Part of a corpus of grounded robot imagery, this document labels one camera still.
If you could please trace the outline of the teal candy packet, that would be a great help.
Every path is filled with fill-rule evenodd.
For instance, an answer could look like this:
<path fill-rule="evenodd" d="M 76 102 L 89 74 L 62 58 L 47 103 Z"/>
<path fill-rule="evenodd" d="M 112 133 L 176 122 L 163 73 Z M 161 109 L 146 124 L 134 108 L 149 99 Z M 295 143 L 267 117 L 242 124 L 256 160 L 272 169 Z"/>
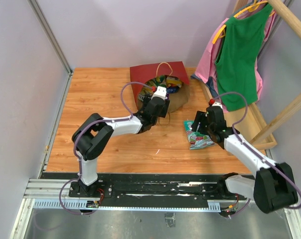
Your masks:
<path fill-rule="evenodd" d="M 192 131 L 192 124 L 193 121 L 191 120 L 186 120 L 183 122 L 186 136 L 190 144 L 189 149 L 196 150 L 213 146 L 214 142 L 210 139 L 209 136 Z"/>

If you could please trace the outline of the green Fox's candy packet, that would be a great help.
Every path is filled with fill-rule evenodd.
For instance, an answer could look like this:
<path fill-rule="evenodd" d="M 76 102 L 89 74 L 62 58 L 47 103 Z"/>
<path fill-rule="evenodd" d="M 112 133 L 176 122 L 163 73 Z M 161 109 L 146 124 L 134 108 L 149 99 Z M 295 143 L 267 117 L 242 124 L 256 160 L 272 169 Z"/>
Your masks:
<path fill-rule="evenodd" d="M 148 85 L 149 87 L 153 88 L 157 88 L 158 86 L 161 87 L 166 87 L 166 77 L 167 75 L 161 75 L 161 76 L 157 76 L 153 79 L 148 80 L 145 84 Z M 152 89 L 148 88 L 148 87 L 142 87 L 140 93 L 138 94 L 138 99 L 143 102 L 145 95 L 152 95 L 153 91 Z"/>

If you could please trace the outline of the red brown paper bag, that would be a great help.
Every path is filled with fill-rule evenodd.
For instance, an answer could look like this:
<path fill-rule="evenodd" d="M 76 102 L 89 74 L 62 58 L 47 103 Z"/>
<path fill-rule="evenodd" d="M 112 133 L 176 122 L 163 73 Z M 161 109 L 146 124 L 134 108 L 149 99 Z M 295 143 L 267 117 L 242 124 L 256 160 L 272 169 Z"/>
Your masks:
<path fill-rule="evenodd" d="M 138 113 L 148 117 L 152 123 L 181 108 L 190 97 L 189 78 L 181 61 L 130 67 L 130 81 Z M 150 101 L 158 87 L 166 88 L 166 99 L 151 116 L 155 104 Z"/>

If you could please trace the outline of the pink shirt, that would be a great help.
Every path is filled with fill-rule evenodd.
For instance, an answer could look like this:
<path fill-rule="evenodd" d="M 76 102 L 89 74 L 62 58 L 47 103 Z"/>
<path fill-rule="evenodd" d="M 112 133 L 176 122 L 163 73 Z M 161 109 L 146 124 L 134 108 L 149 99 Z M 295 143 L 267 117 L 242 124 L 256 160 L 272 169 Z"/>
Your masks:
<path fill-rule="evenodd" d="M 256 10 L 254 12 L 246 12 L 241 17 L 239 17 L 238 19 L 244 19 L 246 17 L 249 17 L 249 16 L 255 14 L 256 12 L 260 11 L 261 9 Z M 225 24 L 228 19 L 229 18 L 224 19 L 223 22 L 220 24 L 220 26 Z M 267 35 L 268 35 L 268 32 L 271 30 L 273 20 L 274 20 L 274 17 L 270 13 L 269 18 L 266 22 L 265 30 L 264 30 L 265 38 L 263 40 L 263 43 L 268 38 Z M 198 66 L 197 66 L 196 70 L 195 70 L 195 75 L 197 77 L 201 78 L 204 83 L 207 82 L 209 76 L 211 76 L 213 78 L 214 88 L 215 88 L 217 93 L 218 93 L 218 88 L 217 88 L 217 72 L 216 72 L 215 61 L 216 61 L 216 59 L 217 59 L 217 57 L 220 53 L 220 50 L 222 49 L 223 40 L 224 40 L 224 37 L 218 39 L 217 42 L 214 45 L 212 44 L 212 41 L 210 41 L 207 44 L 207 46 L 204 50 L 204 53 L 203 53 L 203 55 L 202 55 L 202 57 L 201 57 L 201 59 L 198 63 Z M 262 80 L 262 78 L 261 78 L 261 76 L 260 76 L 260 74 L 257 70 L 257 60 L 256 60 L 256 63 L 255 63 L 255 73 L 256 73 L 256 79 L 257 79 L 257 94 L 258 94 L 257 101 L 258 101 L 259 98 L 260 98 L 260 95 L 261 95 L 262 88 L 263 88 L 263 80 Z M 245 97 L 242 96 L 241 94 L 239 94 L 237 92 L 227 92 L 227 93 L 225 93 L 225 95 L 228 95 L 228 94 L 236 94 L 236 95 L 241 96 L 243 101 L 247 104 L 247 101 L 246 101 Z"/>

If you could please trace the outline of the green tank top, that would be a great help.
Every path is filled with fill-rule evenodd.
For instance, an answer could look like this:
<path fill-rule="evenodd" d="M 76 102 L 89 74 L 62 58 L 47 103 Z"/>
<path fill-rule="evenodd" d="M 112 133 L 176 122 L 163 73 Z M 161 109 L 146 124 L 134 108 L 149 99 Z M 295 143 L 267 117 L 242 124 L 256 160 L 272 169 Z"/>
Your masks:
<path fill-rule="evenodd" d="M 265 38 L 265 26 L 273 8 L 266 4 L 260 11 L 244 19 L 236 18 L 226 28 L 223 46 L 215 61 L 217 88 L 227 111 L 244 108 L 257 101 L 255 63 Z"/>

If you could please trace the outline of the yellow clothes hanger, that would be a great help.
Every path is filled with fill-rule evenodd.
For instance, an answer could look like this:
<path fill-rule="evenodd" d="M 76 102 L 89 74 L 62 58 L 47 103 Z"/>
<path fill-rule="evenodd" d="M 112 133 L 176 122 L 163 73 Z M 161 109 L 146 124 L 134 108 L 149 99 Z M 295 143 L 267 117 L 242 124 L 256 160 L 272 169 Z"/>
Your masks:
<path fill-rule="evenodd" d="M 234 14 L 230 19 L 226 21 L 225 24 L 223 24 L 220 29 L 217 31 L 217 33 L 214 35 L 212 39 L 212 44 L 214 45 L 218 39 L 225 37 L 226 35 L 226 28 L 234 22 L 234 20 L 238 17 L 240 17 L 245 12 L 254 12 L 256 11 L 260 5 L 268 3 L 267 0 L 261 0 L 257 1 L 254 0 L 250 5 L 247 7 L 244 7 L 242 10 L 239 10 L 236 14 Z"/>

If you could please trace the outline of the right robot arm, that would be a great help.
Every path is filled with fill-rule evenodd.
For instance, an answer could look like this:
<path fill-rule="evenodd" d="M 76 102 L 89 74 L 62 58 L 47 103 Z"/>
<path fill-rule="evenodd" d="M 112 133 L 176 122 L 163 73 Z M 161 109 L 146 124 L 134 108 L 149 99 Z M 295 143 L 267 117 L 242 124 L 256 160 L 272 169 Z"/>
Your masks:
<path fill-rule="evenodd" d="M 220 106 L 197 111 L 191 129 L 209 136 L 214 143 L 237 157 L 254 177 L 250 179 L 238 173 L 223 175 L 217 183 L 220 198 L 241 195 L 254 200 L 265 214 L 282 208 L 295 209 L 296 203 L 301 204 L 292 168 L 287 163 L 277 163 L 263 155 L 238 130 L 228 127 Z"/>

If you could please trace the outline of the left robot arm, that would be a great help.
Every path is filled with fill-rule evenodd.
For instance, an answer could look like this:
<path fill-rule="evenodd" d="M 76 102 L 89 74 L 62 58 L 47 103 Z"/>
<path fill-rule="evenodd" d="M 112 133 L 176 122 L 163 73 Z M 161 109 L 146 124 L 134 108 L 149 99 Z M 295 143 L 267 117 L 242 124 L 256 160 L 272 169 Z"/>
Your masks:
<path fill-rule="evenodd" d="M 144 133 L 156 125 L 158 118 L 167 114 L 170 100 L 159 96 L 148 97 L 136 113 L 124 118 L 103 118 L 90 115 L 72 136 L 73 152 L 79 161 L 77 182 L 80 196 L 92 197 L 98 191 L 97 159 L 112 137 Z"/>

